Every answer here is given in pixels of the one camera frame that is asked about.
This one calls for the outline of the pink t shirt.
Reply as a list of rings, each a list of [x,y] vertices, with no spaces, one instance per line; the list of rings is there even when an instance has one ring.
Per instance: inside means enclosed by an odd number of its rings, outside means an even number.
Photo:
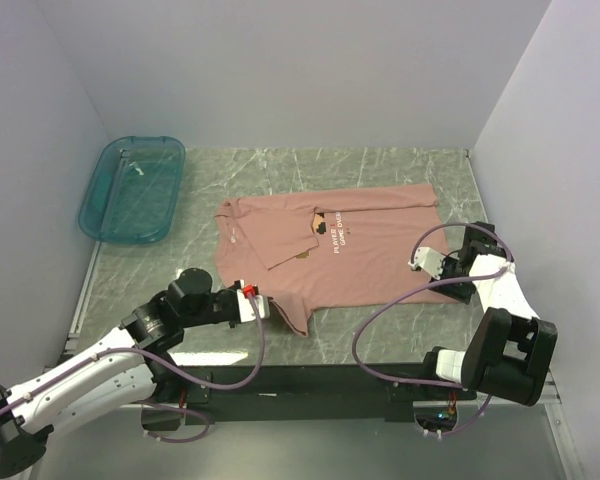
[[[216,270],[256,285],[297,335],[322,308],[385,304],[428,282],[418,240],[448,251],[429,184],[228,198],[215,212]]]

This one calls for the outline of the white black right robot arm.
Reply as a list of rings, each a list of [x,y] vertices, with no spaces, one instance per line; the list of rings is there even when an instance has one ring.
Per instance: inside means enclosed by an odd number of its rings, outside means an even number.
[[[477,296],[483,310],[464,351],[434,350],[436,364],[421,371],[424,395],[440,399],[454,383],[525,406],[542,394],[558,339],[557,327],[544,321],[526,300],[516,276],[514,257],[484,222],[464,223],[463,243],[443,254],[422,242],[443,227],[424,233],[413,247],[410,267],[430,277],[430,289],[468,304]]]

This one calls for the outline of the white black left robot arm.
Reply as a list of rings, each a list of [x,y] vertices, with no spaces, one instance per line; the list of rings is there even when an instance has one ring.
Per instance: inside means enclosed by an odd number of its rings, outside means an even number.
[[[121,405],[173,399],[180,379],[212,387],[169,355],[188,328],[261,322],[269,315],[257,288],[237,281],[218,291],[201,269],[187,269],[81,353],[38,377],[0,384],[0,479],[37,463],[49,439]]]

